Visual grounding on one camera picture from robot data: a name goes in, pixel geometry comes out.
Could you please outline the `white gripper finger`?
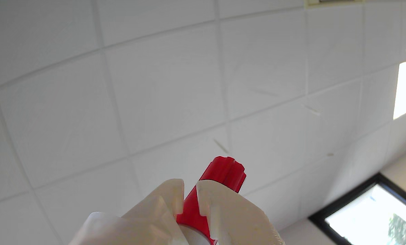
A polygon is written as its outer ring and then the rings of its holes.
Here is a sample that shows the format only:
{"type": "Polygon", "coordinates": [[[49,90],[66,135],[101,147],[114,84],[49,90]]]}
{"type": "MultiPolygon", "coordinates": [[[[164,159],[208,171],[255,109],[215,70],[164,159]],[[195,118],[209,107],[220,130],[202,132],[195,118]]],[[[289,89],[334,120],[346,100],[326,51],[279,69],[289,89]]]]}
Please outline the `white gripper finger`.
{"type": "Polygon", "coordinates": [[[184,182],[169,179],[123,216],[93,212],[71,245],[187,245],[177,224],[183,212],[184,182]]]}
{"type": "Polygon", "coordinates": [[[207,218],[210,238],[219,245],[284,245],[266,214],[255,204],[214,180],[196,184],[199,213],[207,218]]]}

